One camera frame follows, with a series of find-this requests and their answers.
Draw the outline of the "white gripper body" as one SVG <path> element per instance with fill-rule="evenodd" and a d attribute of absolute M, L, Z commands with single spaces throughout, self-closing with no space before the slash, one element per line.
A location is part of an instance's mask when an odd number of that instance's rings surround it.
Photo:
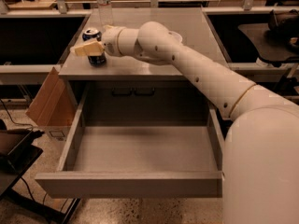
<path fill-rule="evenodd" d="M 104 31 L 101 37 L 101 42 L 105 48 L 105 52 L 110 56 L 120 57 L 119 36 L 123 27 L 114 26 L 114 28 Z"/>

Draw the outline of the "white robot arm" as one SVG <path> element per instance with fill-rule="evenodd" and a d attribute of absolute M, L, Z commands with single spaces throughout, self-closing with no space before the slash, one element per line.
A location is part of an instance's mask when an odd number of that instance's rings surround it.
<path fill-rule="evenodd" d="M 299 223 L 299 105 L 179 42 L 162 24 L 106 26 L 71 48 L 174 65 L 232 121 L 223 163 L 223 224 Z"/>

